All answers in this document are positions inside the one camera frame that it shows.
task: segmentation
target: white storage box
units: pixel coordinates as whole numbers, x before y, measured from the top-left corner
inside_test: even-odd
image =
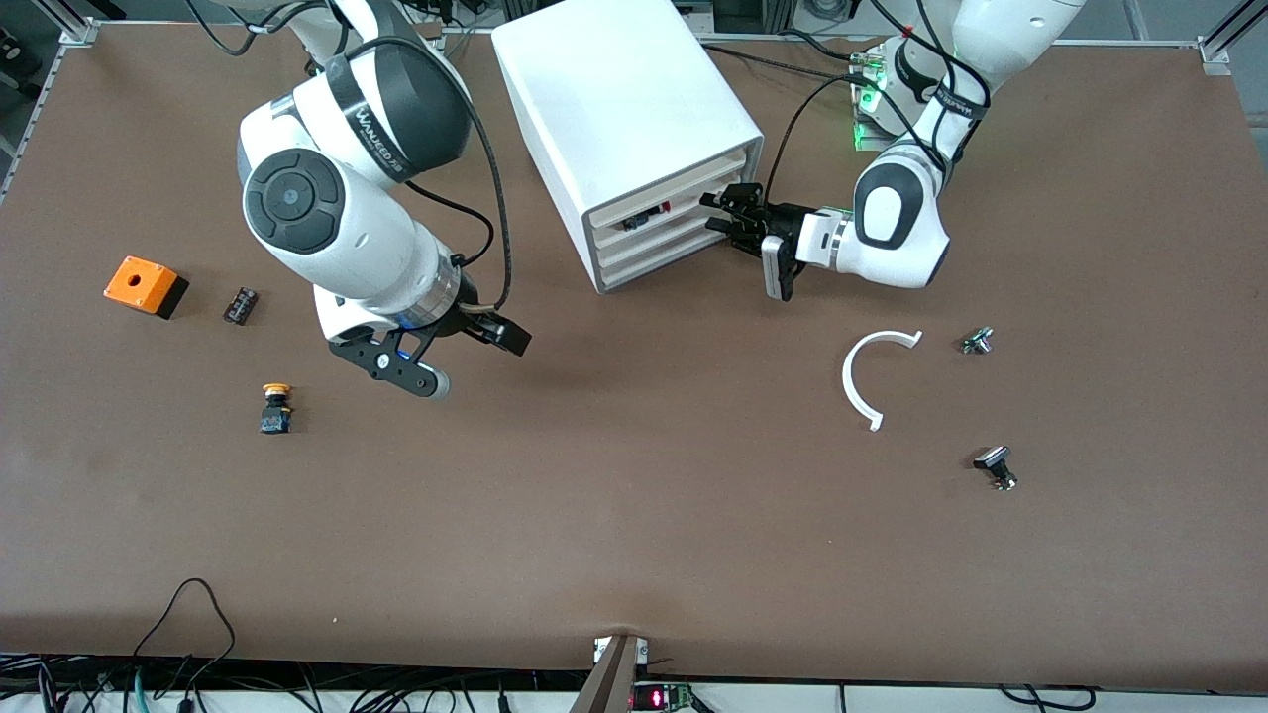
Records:
[[[752,180],[762,133],[670,0],[566,0],[493,48],[595,289],[724,237],[700,195]]]

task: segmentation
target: white ring segment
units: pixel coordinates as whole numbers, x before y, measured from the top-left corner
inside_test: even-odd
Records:
[[[855,407],[855,411],[858,411],[865,419],[871,421],[871,430],[875,431],[880,428],[880,422],[885,415],[869,406],[867,402],[864,401],[864,397],[858,396],[858,389],[855,388],[855,355],[858,354],[858,350],[862,349],[864,345],[874,341],[894,341],[910,349],[915,346],[917,341],[921,341],[921,336],[923,334],[924,332],[921,331],[915,334],[903,334],[900,331],[872,332],[860,339],[858,344],[855,344],[855,348],[850,350],[850,354],[846,354],[846,362],[841,365],[841,383],[846,387],[846,398],[850,400],[850,405]]]

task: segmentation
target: orange box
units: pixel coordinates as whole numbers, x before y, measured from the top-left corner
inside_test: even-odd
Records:
[[[189,282],[172,270],[128,255],[103,294],[119,304],[170,320],[186,289]]]

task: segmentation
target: brown table surface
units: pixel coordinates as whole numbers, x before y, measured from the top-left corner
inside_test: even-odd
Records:
[[[814,80],[718,62],[768,161]],[[437,343],[444,402],[330,355],[243,225],[237,123],[302,63],[190,25],[67,53],[0,208],[0,650],[128,652],[198,575],[247,657],[582,667],[631,629],[683,674],[1268,690],[1265,180],[1197,52],[1054,48],[942,197],[931,288],[810,270],[782,304],[723,246],[595,294],[477,37],[534,340]],[[848,204],[847,101],[805,113],[775,199]],[[478,145],[424,183],[493,214]],[[101,297],[127,254],[189,278],[172,321]],[[960,354],[981,325],[995,351]],[[870,433],[841,360],[883,329],[924,339],[860,356]],[[293,435],[256,433],[271,381]],[[969,466],[1002,443],[1011,494]],[[222,636],[190,592],[147,651]]]

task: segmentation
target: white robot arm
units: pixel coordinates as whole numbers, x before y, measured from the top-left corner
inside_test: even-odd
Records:
[[[531,339],[497,313],[505,287],[479,304],[463,258],[387,193],[460,156],[478,118],[453,66],[389,0],[333,4],[364,44],[242,119],[242,211],[260,245],[313,284],[331,351],[439,398],[449,379],[421,359],[435,337],[463,331],[516,355]],[[420,340],[408,351],[406,332]]]
[[[715,218],[710,227],[728,232],[733,244],[753,254],[758,254],[752,249],[754,239],[761,241],[766,289],[775,298],[791,298],[792,278],[804,265],[894,287],[928,285],[950,245],[937,197],[951,166],[985,115],[990,95],[1044,53],[1083,3],[964,0],[951,28],[951,71],[929,93],[914,131],[899,136],[858,176],[852,213],[787,203],[767,206],[760,186],[741,184],[721,195],[705,197],[705,204],[735,218]],[[950,53],[951,44],[946,49]],[[912,99],[908,94],[914,88],[899,84],[894,93]]]

